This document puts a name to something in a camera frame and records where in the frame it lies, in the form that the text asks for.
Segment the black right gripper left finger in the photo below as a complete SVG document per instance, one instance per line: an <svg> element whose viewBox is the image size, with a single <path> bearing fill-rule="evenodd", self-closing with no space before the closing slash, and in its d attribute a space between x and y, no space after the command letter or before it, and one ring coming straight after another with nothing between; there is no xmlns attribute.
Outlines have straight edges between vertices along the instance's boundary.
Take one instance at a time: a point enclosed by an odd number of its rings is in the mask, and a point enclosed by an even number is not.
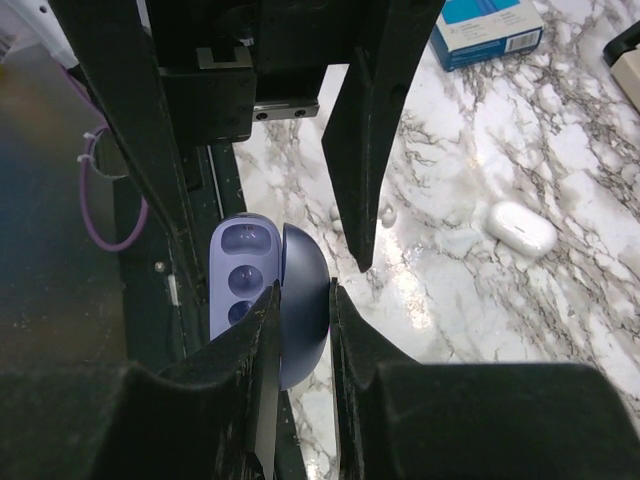
<svg viewBox="0 0 640 480"><path fill-rule="evenodd" d="M278 286L200 350L135 362L5 369L5 479L269 479L279 396Z"/></svg>

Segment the purple earbud charging case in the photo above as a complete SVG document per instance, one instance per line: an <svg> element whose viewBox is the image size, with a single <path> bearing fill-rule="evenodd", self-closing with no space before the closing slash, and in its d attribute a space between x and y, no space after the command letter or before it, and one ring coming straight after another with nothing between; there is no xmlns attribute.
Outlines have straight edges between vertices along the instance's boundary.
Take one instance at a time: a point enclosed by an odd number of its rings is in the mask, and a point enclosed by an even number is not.
<svg viewBox="0 0 640 480"><path fill-rule="evenodd" d="M209 245L209 336L241 321L263 291L280 284L280 388L305 380L329 331L330 276L316 241L301 228L239 214L220 222Z"/></svg>

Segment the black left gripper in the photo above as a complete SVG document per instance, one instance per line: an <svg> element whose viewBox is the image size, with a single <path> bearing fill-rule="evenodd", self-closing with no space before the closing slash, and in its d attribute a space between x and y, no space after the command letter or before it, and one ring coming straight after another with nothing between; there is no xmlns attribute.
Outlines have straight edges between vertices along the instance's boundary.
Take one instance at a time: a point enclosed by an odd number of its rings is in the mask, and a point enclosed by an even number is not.
<svg viewBox="0 0 640 480"><path fill-rule="evenodd" d="M347 57L350 4L144 5L159 72L135 2L50 4L127 156L130 175L204 303L206 263L177 143L244 141L256 122L316 116L328 66ZM362 272L373 262L381 185L406 97L443 5L371 3L322 136L348 249Z"/></svg>

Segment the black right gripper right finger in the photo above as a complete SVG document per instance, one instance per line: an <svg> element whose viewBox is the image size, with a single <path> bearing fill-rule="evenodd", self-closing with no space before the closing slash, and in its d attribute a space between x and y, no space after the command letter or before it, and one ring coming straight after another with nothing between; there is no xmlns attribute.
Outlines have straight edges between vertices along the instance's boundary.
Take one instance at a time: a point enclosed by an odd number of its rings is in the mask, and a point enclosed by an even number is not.
<svg viewBox="0 0 640 480"><path fill-rule="evenodd" d="M343 479L635 479L612 384L574 363L422 364L329 290Z"/></svg>

